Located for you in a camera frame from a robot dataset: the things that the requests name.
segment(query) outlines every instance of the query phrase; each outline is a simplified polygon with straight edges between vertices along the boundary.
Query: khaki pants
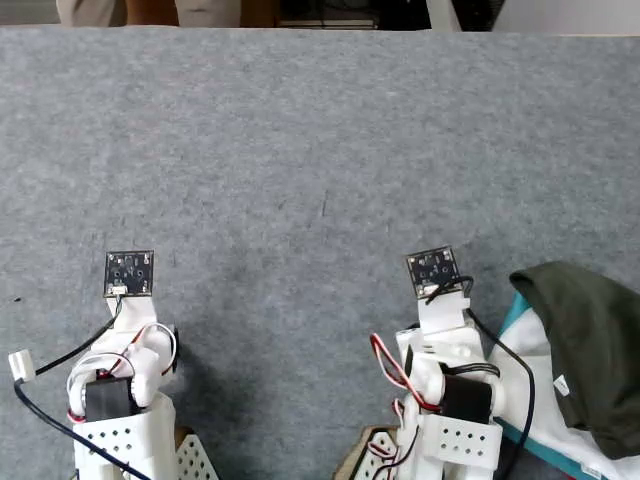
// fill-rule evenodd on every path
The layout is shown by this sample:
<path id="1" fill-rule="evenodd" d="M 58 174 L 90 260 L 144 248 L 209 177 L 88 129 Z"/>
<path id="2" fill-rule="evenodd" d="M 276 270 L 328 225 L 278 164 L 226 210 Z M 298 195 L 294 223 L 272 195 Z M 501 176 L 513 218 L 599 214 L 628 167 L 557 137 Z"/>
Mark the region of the khaki pants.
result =
<path id="1" fill-rule="evenodd" d="M 240 26 L 241 0 L 175 0 L 175 3 L 181 26 Z M 57 0 L 57 5 L 60 22 L 67 27 L 122 27 L 127 24 L 126 0 Z"/>

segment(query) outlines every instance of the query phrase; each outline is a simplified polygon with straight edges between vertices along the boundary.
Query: white connector plug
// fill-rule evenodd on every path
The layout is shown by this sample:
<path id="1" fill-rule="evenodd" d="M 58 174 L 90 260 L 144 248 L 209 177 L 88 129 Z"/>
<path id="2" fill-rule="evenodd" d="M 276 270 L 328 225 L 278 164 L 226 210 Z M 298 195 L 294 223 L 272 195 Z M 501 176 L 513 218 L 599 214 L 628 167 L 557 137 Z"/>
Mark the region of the white connector plug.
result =
<path id="1" fill-rule="evenodd" d="M 14 380 L 22 379 L 26 383 L 36 378 L 29 350 L 20 350 L 9 355 L 9 365 Z"/>

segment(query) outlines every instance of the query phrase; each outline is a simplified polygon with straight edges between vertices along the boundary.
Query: white wall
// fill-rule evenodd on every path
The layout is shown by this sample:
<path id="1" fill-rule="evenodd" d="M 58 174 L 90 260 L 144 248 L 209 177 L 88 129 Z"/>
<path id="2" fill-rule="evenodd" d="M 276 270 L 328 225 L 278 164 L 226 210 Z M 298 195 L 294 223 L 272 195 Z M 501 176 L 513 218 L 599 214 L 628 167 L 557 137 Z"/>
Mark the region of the white wall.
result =
<path id="1" fill-rule="evenodd" d="M 494 31 L 640 35 L 640 0 L 506 0 Z"/>

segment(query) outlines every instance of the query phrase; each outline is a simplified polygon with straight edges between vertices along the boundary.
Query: white fabric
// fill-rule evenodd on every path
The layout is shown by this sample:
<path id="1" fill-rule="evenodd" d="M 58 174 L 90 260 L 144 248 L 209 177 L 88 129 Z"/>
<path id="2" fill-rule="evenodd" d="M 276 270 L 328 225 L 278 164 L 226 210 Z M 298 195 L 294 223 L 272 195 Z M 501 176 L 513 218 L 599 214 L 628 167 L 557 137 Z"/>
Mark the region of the white fabric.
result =
<path id="1" fill-rule="evenodd" d="M 551 349 L 542 321 L 530 308 L 501 336 L 503 343 L 527 362 L 536 382 L 536 403 L 529 437 L 609 480 L 640 478 L 640 456 L 611 460 L 600 452 L 589 432 L 567 428 L 554 394 Z M 529 381 L 522 367 L 500 347 L 490 357 L 500 368 L 507 396 L 502 419 L 518 430 L 524 428 L 529 403 Z"/>

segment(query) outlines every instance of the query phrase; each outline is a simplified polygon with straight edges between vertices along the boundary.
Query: gray carpet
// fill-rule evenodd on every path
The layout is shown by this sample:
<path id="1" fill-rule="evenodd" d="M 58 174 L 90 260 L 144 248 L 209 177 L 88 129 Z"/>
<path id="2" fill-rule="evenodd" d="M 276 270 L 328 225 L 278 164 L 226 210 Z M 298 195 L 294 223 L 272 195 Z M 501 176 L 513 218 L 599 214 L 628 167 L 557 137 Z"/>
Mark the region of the gray carpet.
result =
<path id="1" fill-rule="evenodd" d="M 368 335 L 416 319 L 403 254 L 451 243 L 496 328 L 516 268 L 640 283 L 639 65 L 630 38 L 0 30 L 0 349 L 77 345 L 104 252 L 154 248 L 179 422 L 224 480 L 327 479 L 393 420 Z M 69 367 L 28 387 L 60 418 Z M 0 477 L 67 478 L 0 375 Z"/>

